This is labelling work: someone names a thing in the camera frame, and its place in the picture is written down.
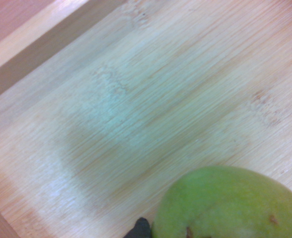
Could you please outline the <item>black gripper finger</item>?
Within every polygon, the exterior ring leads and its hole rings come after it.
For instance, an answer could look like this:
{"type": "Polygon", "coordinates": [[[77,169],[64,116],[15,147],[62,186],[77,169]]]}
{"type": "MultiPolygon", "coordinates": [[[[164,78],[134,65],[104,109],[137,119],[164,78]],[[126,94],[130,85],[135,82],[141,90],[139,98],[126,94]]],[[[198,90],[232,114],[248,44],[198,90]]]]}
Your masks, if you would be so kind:
{"type": "Polygon", "coordinates": [[[151,227],[149,221],[140,217],[134,227],[127,233],[127,238],[151,238],[151,227]]]}

